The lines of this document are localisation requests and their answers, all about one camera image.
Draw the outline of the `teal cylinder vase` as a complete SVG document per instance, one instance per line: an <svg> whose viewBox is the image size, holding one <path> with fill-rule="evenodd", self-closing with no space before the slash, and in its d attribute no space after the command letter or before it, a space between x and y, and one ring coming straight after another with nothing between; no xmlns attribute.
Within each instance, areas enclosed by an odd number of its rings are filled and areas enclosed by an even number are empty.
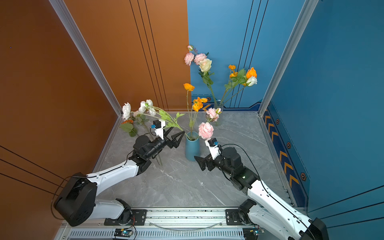
<svg viewBox="0 0 384 240"><path fill-rule="evenodd" d="M195 161L195 156L200 156L200 139L196 132L189 132L186 138L185 156L189 161Z"/></svg>

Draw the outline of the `pink carnation flower stem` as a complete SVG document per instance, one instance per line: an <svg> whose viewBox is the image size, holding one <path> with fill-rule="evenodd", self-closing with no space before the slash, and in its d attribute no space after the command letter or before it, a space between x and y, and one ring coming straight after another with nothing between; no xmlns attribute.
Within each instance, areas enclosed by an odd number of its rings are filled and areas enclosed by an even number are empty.
<svg viewBox="0 0 384 240"><path fill-rule="evenodd" d="M213 108L206 111L206 121L199 125L199 136L204 139L210 139L214 133L214 127L211 124L216 118L217 114Z"/></svg>

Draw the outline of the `clear ribbed glass vase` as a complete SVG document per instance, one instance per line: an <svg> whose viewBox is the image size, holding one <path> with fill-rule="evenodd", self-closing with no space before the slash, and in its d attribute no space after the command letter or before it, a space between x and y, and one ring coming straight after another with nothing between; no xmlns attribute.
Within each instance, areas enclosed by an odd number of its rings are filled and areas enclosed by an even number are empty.
<svg viewBox="0 0 384 240"><path fill-rule="evenodd" d="M213 125L218 126L220 124L220 114L223 113L223 105L221 104L221 100L217 100L215 102L213 109L217 114L216 118L213 120Z"/></svg>

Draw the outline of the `pale pink flower spray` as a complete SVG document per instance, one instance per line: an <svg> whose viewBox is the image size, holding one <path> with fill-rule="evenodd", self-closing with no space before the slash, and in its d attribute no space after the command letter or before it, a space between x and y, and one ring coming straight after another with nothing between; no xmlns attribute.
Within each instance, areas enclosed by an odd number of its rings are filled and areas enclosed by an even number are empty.
<svg viewBox="0 0 384 240"><path fill-rule="evenodd" d="M125 103L122 106L122 118L124 121L126 120L133 120L134 122L141 121L143 125L145 120L147 120L147 117L151 117L155 120L165 120L166 130L170 127L174 127L179 129L180 131L184 131L178 123L178 119L183 115L184 114L176 113L176 116L172 117L165 110L155 107L152 100L141 101L140 107L138 108L137 111L132 111L131 105L129 103Z"/></svg>

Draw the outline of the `cream rose stem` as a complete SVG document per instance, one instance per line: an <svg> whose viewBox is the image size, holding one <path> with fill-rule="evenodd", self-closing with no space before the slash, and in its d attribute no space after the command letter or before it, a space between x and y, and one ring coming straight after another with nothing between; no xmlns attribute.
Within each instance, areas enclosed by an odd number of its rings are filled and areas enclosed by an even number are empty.
<svg viewBox="0 0 384 240"><path fill-rule="evenodd" d="M212 61L208 58L202 60L199 62L199 75L201 76L203 83L207 85L209 90L211 91L212 98L214 100L215 105L217 105L217 99L214 94L214 90L212 88L213 80L211 79L211 76L215 73L211 72L212 68Z"/></svg>

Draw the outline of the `pink rose branch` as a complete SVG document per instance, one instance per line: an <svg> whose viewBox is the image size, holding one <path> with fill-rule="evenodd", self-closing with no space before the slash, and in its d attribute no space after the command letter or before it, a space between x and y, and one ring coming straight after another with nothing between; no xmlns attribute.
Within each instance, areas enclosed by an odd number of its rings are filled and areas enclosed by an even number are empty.
<svg viewBox="0 0 384 240"><path fill-rule="evenodd" d="M199 62L208 58L209 53L199 54L197 49L192 45L188 45L187 49L189 52L184 57L184 62L187 66L190 66L192 63L195 63L199 67Z"/></svg>

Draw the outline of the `small orange flower sprig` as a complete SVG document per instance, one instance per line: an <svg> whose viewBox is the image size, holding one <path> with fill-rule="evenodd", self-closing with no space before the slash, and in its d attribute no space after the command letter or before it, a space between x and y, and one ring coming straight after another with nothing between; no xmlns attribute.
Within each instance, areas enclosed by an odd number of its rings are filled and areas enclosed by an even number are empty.
<svg viewBox="0 0 384 240"><path fill-rule="evenodd" d="M229 80L228 80L228 83L225 84L225 91L224 91L223 96L222 96L221 101L220 101L221 105L225 104L227 95L236 86L237 81L238 81L238 72L236 71L236 66L235 65L229 65L229 69L230 69Z"/></svg>

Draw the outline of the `white rose stem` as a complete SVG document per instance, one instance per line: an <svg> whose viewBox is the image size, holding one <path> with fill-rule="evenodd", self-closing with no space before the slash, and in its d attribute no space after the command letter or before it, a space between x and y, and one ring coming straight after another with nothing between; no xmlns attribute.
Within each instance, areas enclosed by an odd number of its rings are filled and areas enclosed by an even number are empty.
<svg viewBox="0 0 384 240"><path fill-rule="evenodd" d="M227 102L230 102L233 98L237 98L239 94L243 92L246 88L252 87L258 83L258 80L255 76L246 77L243 76L239 78L238 76L233 76L230 78L228 84L226 84L226 94L225 98L223 97L223 104L225 105Z"/></svg>

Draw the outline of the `large orange rose stem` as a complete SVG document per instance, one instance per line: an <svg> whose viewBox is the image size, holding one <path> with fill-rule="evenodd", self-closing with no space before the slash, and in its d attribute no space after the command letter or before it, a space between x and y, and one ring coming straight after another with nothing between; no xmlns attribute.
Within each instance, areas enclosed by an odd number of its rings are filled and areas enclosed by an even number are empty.
<svg viewBox="0 0 384 240"><path fill-rule="evenodd" d="M241 69L241 70L238 70L238 77L241 78L243 76L246 76L246 77L251 77L251 76L255 76L257 78L257 71L254 69L254 68L250 68L248 71L246 71L245 69Z"/></svg>

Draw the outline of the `orange poppy stem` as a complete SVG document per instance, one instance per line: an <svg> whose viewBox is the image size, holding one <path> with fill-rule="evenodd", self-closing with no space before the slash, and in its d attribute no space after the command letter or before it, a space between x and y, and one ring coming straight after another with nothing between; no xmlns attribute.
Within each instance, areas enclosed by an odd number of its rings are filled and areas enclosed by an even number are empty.
<svg viewBox="0 0 384 240"><path fill-rule="evenodd" d="M195 137L193 134L194 131L194 125L197 119L197 114L200 109L203 108L204 103L207 103L208 100L206 98L200 98L197 97L196 99L192 100L190 96L192 95L191 92L195 89L195 87L189 83L184 84L184 89L187 91L187 110L188 110L188 116L189 116L189 128L190 132L188 133L188 140L194 141L198 137Z"/></svg>

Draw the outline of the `orange sunflower stem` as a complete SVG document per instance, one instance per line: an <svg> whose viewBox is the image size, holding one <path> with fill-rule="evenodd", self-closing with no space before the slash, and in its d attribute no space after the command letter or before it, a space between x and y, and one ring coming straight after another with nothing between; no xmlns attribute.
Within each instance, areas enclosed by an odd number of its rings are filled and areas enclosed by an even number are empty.
<svg viewBox="0 0 384 240"><path fill-rule="evenodd" d="M129 134L130 137L135 137L138 134L137 129L134 126L133 120L126 120L121 123L120 128Z"/></svg>

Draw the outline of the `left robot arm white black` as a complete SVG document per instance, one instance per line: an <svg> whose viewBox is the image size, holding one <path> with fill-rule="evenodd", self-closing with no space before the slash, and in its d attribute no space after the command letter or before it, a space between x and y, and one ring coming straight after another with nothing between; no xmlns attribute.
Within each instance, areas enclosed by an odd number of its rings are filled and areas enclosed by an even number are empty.
<svg viewBox="0 0 384 240"><path fill-rule="evenodd" d="M177 148L184 131L172 135L171 130L158 129L160 136L153 141L141 135L133 145L133 151L121 164L106 170L84 175L76 173L70 177L53 203L55 210L67 223L76 227L90 219L105 219L115 225L128 225L133 213L131 207L121 199L102 201L97 196L106 189L145 172L164 147Z"/></svg>

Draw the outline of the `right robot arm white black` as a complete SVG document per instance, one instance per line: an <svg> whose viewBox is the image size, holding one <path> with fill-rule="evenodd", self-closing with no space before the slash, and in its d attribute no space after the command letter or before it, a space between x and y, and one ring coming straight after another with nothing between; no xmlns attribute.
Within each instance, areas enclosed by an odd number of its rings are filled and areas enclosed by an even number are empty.
<svg viewBox="0 0 384 240"><path fill-rule="evenodd" d="M219 169L236 189L247 195L239 207L246 225L258 225L280 240L327 240L325 223L311 219L276 195L260 176L243 165L235 148L211 147L204 158L195 157L202 171Z"/></svg>

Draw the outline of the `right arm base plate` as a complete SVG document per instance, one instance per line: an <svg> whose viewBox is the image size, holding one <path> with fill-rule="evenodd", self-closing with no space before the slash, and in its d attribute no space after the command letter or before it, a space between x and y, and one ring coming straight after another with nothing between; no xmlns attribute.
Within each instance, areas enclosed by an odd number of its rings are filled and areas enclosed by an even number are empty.
<svg viewBox="0 0 384 240"><path fill-rule="evenodd" d="M248 215L239 209L226 209L225 214L228 226L249 226L253 224Z"/></svg>

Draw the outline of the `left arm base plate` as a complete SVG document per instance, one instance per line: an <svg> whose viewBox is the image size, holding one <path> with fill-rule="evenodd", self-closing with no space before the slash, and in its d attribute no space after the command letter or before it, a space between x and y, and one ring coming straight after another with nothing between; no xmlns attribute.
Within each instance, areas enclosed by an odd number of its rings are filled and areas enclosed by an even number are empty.
<svg viewBox="0 0 384 240"><path fill-rule="evenodd" d="M145 209L124 211L118 219L105 219L104 226L144 226L147 212Z"/></svg>

